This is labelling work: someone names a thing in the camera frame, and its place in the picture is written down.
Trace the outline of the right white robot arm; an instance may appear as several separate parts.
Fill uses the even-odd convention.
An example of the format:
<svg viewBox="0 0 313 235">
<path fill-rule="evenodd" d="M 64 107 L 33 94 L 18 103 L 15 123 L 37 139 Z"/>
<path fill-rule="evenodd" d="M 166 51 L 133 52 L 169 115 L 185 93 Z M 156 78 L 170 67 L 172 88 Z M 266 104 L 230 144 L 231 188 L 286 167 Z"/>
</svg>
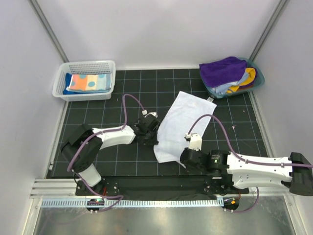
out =
<svg viewBox="0 0 313 235">
<path fill-rule="evenodd" d="M 180 162 L 191 173 L 208 176 L 208 185 L 222 194 L 256 187 L 288 188 L 290 193 L 301 196 L 313 194 L 313 166 L 301 153 L 264 158 L 224 150 L 204 153 L 185 148 Z"/>
</svg>

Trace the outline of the blue microfiber towel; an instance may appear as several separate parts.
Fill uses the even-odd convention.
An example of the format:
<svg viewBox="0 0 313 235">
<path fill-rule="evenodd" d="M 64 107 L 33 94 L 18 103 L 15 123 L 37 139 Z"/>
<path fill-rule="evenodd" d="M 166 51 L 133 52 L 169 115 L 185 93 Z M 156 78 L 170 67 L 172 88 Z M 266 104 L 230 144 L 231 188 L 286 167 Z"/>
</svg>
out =
<svg viewBox="0 0 313 235">
<path fill-rule="evenodd" d="M 65 76 L 65 88 L 63 90 L 63 95 L 74 94 L 74 92 L 68 90 L 68 87 L 69 87 L 70 82 L 71 82 L 71 78 L 72 78 L 72 75 L 70 73 L 66 73 L 66 76 Z"/>
</svg>

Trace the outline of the white towel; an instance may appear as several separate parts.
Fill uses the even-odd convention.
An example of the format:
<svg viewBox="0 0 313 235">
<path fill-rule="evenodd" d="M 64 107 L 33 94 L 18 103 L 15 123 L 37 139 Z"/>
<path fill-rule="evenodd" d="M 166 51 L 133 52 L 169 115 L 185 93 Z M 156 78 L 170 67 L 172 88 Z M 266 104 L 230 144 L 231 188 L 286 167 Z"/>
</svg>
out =
<svg viewBox="0 0 313 235">
<path fill-rule="evenodd" d="M 203 136 L 216 104 L 180 91 L 167 112 L 157 132 L 158 145 L 154 154 L 158 163 L 180 162 L 180 156 L 189 142 L 185 134 L 197 133 Z"/>
</svg>

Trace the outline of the light blue cartoon towel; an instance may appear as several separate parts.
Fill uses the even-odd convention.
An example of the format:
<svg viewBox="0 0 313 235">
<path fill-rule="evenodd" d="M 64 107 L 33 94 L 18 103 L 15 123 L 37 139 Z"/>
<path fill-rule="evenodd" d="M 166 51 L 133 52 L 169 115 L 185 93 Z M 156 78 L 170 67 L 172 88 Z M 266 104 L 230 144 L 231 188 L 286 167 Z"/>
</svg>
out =
<svg viewBox="0 0 313 235">
<path fill-rule="evenodd" d="M 112 74 L 72 74 L 69 91 L 74 93 L 104 93 L 112 88 Z"/>
</svg>

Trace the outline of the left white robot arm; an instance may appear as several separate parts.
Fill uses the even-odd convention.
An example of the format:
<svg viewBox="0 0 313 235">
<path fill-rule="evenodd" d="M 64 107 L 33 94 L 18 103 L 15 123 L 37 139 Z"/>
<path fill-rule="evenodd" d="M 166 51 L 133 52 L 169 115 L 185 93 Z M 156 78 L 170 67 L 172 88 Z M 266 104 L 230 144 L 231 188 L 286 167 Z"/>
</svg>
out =
<svg viewBox="0 0 313 235">
<path fill-rule="evenodd" d="M 60 151 L 69 162 L 68 171 L 77 174 L 87 184 L 86 189 L 91 195 L 98 196 L 104 189 L 102 177 L 93 164 L 98 152 L 116 145 L 157 145 L 159 125 L 156 112 L 144 113 L 131 125 L 111 129 L 91 128 L 83 124 L 63 143 Z"/>
</svg>

